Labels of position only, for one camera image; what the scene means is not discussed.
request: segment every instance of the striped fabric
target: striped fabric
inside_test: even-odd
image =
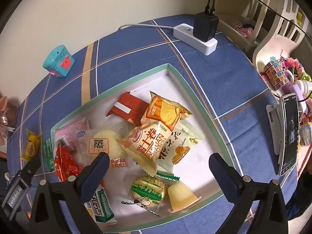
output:
[[[177,15],[144,23],[193,25],[193,20],[193,15]],[[171,30],[142,27],[120,30],[83,48],[73,55],[76,62],[67,77],[46,76],[19,107],[17,129],[7,149],[10,173],[14,176],[25,165],[19,159],[26,143],[25,129],[42,133],[44,142],[57,122],[90,99],[144,71],[170,63],[214,120],[236,170],[259,182],[278,179],[288,202],[297,185],[297,169],[284,177],[276,175],[277,157],[265,109],[276,101],[245,55],[224,34],[215,38],[218,45],[209,56],[175,39]],[[22,203],[24,210],[30,210],[42,178],[58,181],[54,172],[48,173],[44,161]],[[222,196],[191,215],[132,234],[215,233],[232,206]],[[256,206],[255,203],[241,233],[248,229]],[[72,221],[69,225],[77,233]]]

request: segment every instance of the gray cable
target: gray cable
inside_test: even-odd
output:
[[[169,30],[174,29],[171,26],[155,26],[155,25],[148,25],[148,24],[130,24],[130,25],[123,25],[123,26],[119,27],[118,31],[125,26],[146,26],[146,27],[163,28],[163,29],[169,29]]]

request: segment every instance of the screw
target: screw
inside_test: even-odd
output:
[[[71,175],[71,176],[69,176],[69,177],[67,178],[67,180],[70,181],[70,182],[75,181],[75,179],[76,179],[76,176],[74,176],[74,175]]]
[[[42,185],[42,186],[45,185],[46,184],[46,180],[42,179],[39,184]]]
[[[278,184],[279,184],[279,182],[278,182],[277,179],[273,179],[273,180],[272,180],[272,183],[273,183],[274,185],[278,185]]]
[[[252,179],[249,176],[244,176],[243,181],[250,182]]]

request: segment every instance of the blue gripper pad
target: blue gripper pad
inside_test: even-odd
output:
[[[110,157],[107,153],[101,152],[91,165],[86,166],[78,175],[76,189],[82,203],[92,199],[109,166]]]
[[[218,153],[210,156],[209,168],[227,201],[236,204],[243,190],[241,176],[233,167],[228,166]]]

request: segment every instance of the white power strip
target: white power strip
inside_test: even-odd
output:
[[[218,44],[218,41],[215,38],[207,42],[203,42],[194,37],[193,27],[189,26],[188,24],[180,24],[175,26],[174,37],[197,49],[204,55],[211,54],[214,50],[216,50],[216,45]]]

